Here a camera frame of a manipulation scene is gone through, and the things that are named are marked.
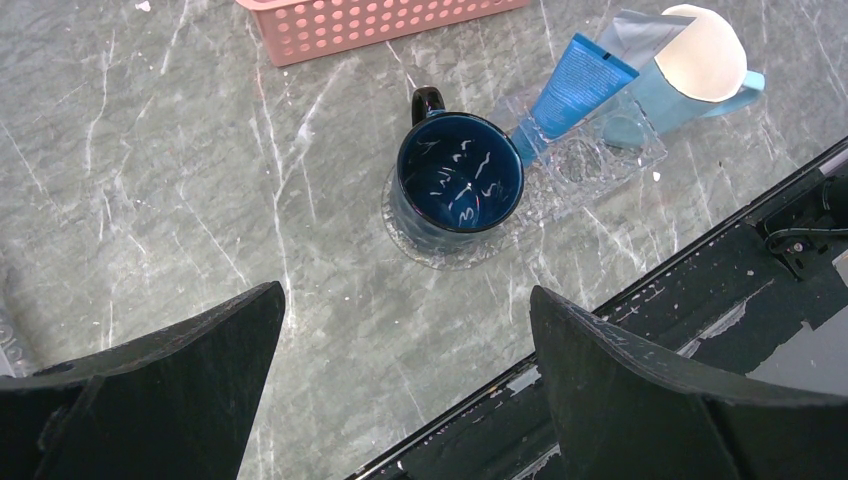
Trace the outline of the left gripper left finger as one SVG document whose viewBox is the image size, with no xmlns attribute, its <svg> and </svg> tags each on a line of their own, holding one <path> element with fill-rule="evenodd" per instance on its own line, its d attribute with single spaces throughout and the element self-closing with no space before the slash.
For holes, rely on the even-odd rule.
<svg viewBox="0 0 848 480">
<path fill-rule="evenodd" d="M 283 326 L 280 283 L 1 380 L 5 479 L 234 479 Z"/>
</svg>

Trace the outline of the blue toothpaste tube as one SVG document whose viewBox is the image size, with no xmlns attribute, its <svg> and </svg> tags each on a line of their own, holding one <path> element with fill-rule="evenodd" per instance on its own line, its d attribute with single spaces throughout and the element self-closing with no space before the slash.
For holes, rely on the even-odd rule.
<svg viewBox="0 0 848 480">
<path fill-rule="evenodd" d="M 633 82 L 639 72 L 576 33 L 511 140 L 529 167 L 572 127 Z"/>
</svg>

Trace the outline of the dark blue mug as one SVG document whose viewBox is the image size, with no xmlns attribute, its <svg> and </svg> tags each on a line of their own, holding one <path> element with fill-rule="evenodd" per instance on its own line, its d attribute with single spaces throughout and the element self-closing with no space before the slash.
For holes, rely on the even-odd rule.
<svg viewBox="0 0 848 480">
<path fill-rule="evenodd" d="M 518 207 L 524 185 L 519 152 L 499 127 L 447 110 L 435 87 L 413 92 L 389 205 L 415 247 L 448 254 L 491 238 Z"/>
</svg>

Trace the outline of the clear acrylic toothbrush holder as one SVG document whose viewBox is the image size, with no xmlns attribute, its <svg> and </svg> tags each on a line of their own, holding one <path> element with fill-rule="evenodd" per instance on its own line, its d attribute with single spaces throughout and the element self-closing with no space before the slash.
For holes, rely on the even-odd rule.
<svg viewBox="0 0 848 480">
<path fill-rule="evenodd" d="M 562 218 L 661 162 L 667 148 L 640 103 L 623 90 L 591 112 L 564 136 L 550 140 L 530 117 L 539 86 L 496 101 L 489 115 L 514 143 L 535 155 L 525 168 L 524 195 L 516 211 L 529 224 Z"/>
</svg>

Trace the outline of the light blue white mug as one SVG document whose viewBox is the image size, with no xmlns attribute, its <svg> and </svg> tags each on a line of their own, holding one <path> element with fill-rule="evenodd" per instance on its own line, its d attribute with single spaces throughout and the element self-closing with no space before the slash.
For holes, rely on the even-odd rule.
<svg viewBox="0 0 848 480">
<path fill-rule="evenodd" d="M 764 75 L 749 70 L 741 41 L 721 15 L 691 4 L 659 15 L 695 20 L 624 89 L 640 102 L 658 135 L 698 118 L 735 112 L 762 96 Z"/>
</svg>

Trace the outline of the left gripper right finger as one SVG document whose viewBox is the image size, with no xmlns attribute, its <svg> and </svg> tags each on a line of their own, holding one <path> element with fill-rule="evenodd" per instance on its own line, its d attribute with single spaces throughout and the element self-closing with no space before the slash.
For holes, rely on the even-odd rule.
<svg viewBox="0 0 848 480">
<path fill-rule="evenodd" d="M 538 369 L 568 479 L 843 479 L 844 396 L 678 355 L 537 286 Z"/>
</svg>

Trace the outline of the pink perforated plastic basket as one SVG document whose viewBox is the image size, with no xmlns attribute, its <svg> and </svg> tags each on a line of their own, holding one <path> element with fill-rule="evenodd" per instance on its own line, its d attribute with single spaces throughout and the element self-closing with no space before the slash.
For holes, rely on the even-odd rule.
<svg viewBox="0 0 848 480">
<path fill-rule="evenodd" d="M 292 64 L 518 8 L 521 0 L 237 0 L 273 65 Z"/>
</svg>

